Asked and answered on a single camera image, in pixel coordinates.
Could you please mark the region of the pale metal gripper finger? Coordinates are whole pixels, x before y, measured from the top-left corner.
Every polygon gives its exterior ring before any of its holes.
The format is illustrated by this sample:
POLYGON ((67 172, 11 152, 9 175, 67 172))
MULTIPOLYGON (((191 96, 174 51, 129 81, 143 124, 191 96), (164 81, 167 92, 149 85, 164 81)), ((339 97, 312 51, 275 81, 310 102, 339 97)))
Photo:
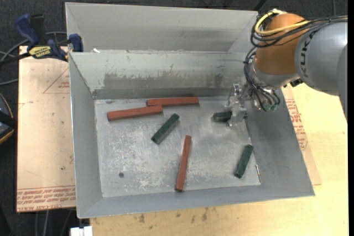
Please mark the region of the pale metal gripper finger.
POLYGON ((229 119, 229 126, 233 127, 236 126, 238 123, 244 120, 245 115, 247 114, 247 109, 244 103, 244 99, 240 95, 241 103, 238 107, 236 107, 231 112, 231 118, 229 119))
POLYGON ((240 91, 241 87, 239 84, 233 84, 228 95, 226 109, 228 111, 233 111, 236 107, 238 107, 241 103, 240 100, 240 91))

